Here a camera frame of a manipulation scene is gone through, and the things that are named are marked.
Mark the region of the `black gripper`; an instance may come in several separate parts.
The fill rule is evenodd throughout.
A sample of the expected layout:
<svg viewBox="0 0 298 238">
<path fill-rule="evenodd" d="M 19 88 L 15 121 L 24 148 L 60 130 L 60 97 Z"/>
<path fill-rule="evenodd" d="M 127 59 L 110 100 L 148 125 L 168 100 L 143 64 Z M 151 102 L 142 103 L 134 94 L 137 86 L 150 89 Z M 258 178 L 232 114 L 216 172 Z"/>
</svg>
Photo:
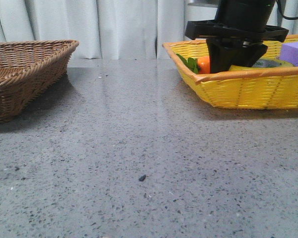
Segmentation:
<svg viewBox="0 0 298 238">
<path fill-rule="evenodd" d="M 289 30 L 268 25 L 274 0 L 221 0 L 213 20 L 188 21 L 185 36 L 206 38 L 210 73 L 228 71 L 231 65 L 252 67 L 267 51 L 264 44 L 237 48 L 229 39 L 283 42 Z"/>
</svg>

